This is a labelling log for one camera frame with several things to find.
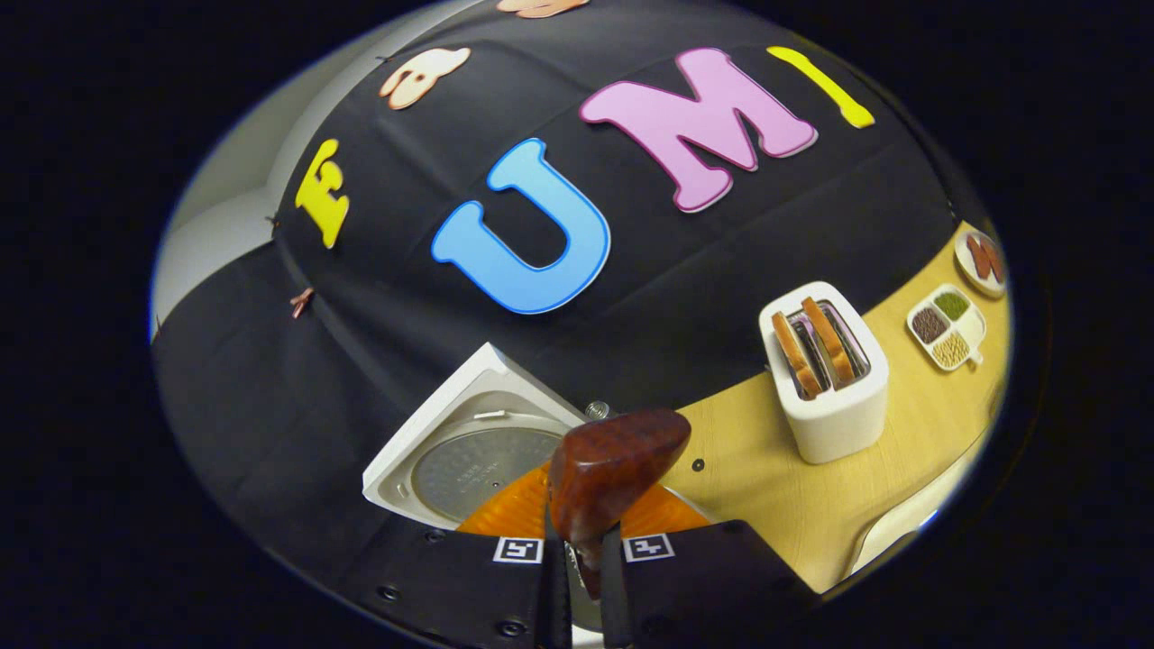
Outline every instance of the black background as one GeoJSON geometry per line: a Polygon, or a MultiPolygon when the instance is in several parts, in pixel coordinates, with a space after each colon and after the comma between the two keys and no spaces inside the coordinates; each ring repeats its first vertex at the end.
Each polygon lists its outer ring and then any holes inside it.
{"type": "MultiPolygon", "coordinates": [[[[17,624],[5,644],[400,643],[219,513],[165,427],[145,341],[165,215],[215,142],[304,66],[419,5],[110,2],[9,20],[18,83],[7,157],[23,173],[5,237],[16,262],[6,385],[17,388],[10,437],[39,443],[15,457],[6,490],[18,506],[18,569],[6,580],[5,617],[17,624]]],[[[1148,408],[1134,408],[1140,383],[1119,370],[1133,372],[1124,350],[1141,348],[1126,342],[1140,340],[1126,337],[1137,318],[1106,308],[1124,294],[1111,286],[1141,292],[1149,275],[1138,166],[1124,156],[1141,147],[1137,9],[758,9],[906,103],[971,173],[1004,236],[1029,238],[1019,254],[1054,322],[1036,341],[1052,366],[1033,434],[997,449],[971,515],[944,517],[784,642],[1139,646],[1138,603],[1149,596],[1139,551],[1154,543],[1137,524],[1149,424],[1134,412],[1148,408]]]]}

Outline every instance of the wooden table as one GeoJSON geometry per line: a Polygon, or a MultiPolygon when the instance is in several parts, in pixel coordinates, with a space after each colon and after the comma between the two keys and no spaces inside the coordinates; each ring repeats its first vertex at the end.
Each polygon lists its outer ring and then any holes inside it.
{"type": "MultiPolygon", "coordinates": [[[[972,226],[962,223],[962,229],[972,226]]],[[[1004,391],[1010,298],[987,298],[967,283],[953,256],[953,238],[863,319],[890,361],[885,428],[874,446],[808,464],[763,372],[681,409],[694,432],[661,480],[719,520],[749,522],[817,592],[841,581],[870,523],[986,433],[1004,391]],[[943,282],[961,289],[986,316],[987,336],[979,346],[984,361],[976,368],[967,363],[942,372],[906,328],[909,309],[943,282]],[[699,472],[691,469],[696,458],[705,461],[699,472]]]]}

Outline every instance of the round metal plate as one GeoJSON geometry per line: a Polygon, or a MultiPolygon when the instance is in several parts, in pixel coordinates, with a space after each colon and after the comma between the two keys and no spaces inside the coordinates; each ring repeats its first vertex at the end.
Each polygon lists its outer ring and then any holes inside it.
{"type": "Polygon", "coordinates": [[[426,507],[460,522],[505,485],[540,467],[561,439],[537,428],[501,426],[447,440],[413,468],[426,507]]]}

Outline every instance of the seeds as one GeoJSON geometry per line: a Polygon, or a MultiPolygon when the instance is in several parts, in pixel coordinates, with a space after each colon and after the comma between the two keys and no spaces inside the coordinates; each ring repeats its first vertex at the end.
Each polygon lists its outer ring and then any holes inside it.
{"type": "Polygon", "coordinates": [[[938,305],[938,308],[950,320],[957,320],[961,318],[962,313],[966,313],[966,308],[969,307],[969,303],[966,298],[959,296],[958,293],[942,293],[941,296],[934,298],[934,304],[938,305]]]}
{"type": "Polygon", "coordinates": [[[945,322],[930,307],[917,312],[917,315],[914,316],[913,326],[914,333],[926,344],[932,343],[945,331],[945,322]]]}
{"type": "Polygon", "coordinates": [[[934,348],[934,358],[945,367],[953,367],[969,356],[969,345],[954,331],[934,348]]]}

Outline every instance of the letter m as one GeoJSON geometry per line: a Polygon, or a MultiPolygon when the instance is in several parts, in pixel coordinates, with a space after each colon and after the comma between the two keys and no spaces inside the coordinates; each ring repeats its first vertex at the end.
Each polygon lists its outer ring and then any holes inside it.
{"type": "Polygon", "coordinates": [[[690,50],[679,54],[676,64],[695,99],[619,81],[586,99],[580,118],[590,124],[613,124],[649,151],[677,186],[673,202],[682,211],[700,211],[733,186],[729,172],[705,166],[689,143],[745,171],[756,171],[757,152],[742,127],[742,117],[760,135],[762,150],[774,158],[792,156],[817,140],[809,122],[794,117],[725,52],[690,50]]]}

